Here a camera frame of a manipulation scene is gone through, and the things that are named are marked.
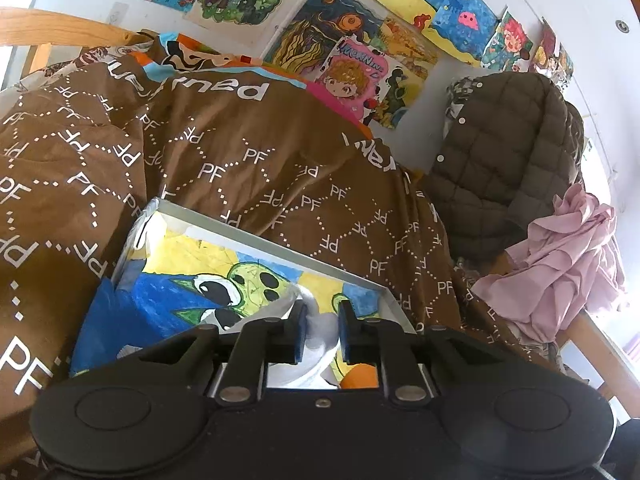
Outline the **white grey cloth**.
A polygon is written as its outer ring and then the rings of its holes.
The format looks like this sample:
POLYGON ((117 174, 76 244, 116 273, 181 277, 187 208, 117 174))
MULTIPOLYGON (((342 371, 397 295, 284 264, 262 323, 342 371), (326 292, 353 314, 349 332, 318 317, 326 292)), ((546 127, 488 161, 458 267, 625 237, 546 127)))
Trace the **white grey cloth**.
POLYGON ((238 334, 244 325, 264 318, 288 318, 295 300, 302 300, 306 306, 302 329, 302 360, 295 365, 269 364, 267 386, 280 389, 335 390, 337 379, 332 370, 338 350, 338 317, 335 313, 321 313, 318 302, 305 287, 288 285, 279 299, 269 300, 257 313, 243 318, 224 334, 238 334))

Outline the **grey box with painted lining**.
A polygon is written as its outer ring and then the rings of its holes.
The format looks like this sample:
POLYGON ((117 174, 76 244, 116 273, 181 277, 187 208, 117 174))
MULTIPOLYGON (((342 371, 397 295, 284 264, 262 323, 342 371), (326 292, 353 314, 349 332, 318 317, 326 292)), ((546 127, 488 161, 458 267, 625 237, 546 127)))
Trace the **grey box with painted lining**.
MULTIPOLYGON (((366 278, 260 240, 202 214, 152 200, 134 222, 112 278, 99 284, 70 362, 78 375, 197 325, 224 328, 305 287, 321 313, 344 300, 357 318, 385 318, 412 333, 404 300, 366 278)), ((337 388, 352 366, 340 342, 337 388)))

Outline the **pink crumpled cloth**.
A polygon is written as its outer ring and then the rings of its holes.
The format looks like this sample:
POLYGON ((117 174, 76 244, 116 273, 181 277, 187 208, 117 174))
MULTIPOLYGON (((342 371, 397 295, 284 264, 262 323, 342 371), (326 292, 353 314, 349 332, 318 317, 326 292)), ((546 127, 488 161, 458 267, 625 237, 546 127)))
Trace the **pink crumpled cloth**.
POLYGON ((527 338, 554 341, 580 311, 614 310, 624 299, 616 226, 615 209, 575 183, 506 250, 511 271, 480 278, 472 293, 527 338))

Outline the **olive quilted puffer jacket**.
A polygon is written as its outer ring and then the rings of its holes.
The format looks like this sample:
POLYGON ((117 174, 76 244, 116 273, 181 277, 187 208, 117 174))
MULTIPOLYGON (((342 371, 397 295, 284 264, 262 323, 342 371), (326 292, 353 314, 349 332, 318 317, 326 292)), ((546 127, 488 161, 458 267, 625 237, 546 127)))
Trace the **olive quilted puffer jacket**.
POLYGON ((447 89, 426 192, 456 258, 494 260, 580 181, 582 116, 546 76, 464 77, 447 89))

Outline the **pink anime girl poster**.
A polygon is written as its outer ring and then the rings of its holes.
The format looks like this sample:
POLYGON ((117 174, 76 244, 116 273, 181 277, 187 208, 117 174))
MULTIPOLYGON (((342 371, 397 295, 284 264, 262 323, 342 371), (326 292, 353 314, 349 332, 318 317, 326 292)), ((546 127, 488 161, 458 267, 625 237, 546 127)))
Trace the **pink anime girl poster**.
POLYGON ((388 90, 399 64, 356 39, 343 37, 314 78, 323 90, 347 108, 358 122, 368 122, 388 90))

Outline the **brown PF patterned duvet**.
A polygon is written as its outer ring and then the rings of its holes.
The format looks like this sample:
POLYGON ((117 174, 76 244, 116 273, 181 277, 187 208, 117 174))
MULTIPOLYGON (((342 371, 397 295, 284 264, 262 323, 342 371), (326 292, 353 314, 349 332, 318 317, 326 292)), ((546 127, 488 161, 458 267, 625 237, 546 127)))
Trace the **brown PF patterned duvet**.
POLYGON ((1 95, 1 474, 33 479, 40 390, 154 198, 386 287, 533 363, 454 268, 423 174, 298 79, 180 35, 96 48, 1 95))

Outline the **red haired girl painting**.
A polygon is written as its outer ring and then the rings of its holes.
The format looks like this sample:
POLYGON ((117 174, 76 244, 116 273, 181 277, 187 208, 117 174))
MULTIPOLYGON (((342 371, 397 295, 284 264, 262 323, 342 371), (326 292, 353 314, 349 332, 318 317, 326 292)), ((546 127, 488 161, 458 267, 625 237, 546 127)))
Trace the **red haired girl painting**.
POLYGON ((529 68, 533 46, 522 24, 509 10, 505 10, 480 58, 480 66, 491 72, 525 73, 529 68))

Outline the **wooden bed rail right side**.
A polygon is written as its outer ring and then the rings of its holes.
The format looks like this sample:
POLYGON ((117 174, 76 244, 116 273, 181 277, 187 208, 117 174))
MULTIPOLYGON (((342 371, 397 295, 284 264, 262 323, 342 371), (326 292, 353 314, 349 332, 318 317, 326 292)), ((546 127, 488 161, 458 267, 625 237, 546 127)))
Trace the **wooden bed rail right side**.
POLYGON ((606 400, 616 399, 631 418, 639 417, 639 377, 620 347, 582 311, 556 337, 563 351, 571 344, 602 378, 598 391, 606 400))

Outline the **rightmost cartoon wall painting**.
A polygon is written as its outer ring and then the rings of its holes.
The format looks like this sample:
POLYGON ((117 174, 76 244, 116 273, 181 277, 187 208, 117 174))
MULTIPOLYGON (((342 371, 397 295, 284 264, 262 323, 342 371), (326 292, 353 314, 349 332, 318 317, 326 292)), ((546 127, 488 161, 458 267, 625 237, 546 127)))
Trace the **rightmost cartoon wall painting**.
POLYGON ((561 91, 568 87, 573 78, 574 63, 546 20, 542 20, 541 40, 528 70, 546 76, 561 91))

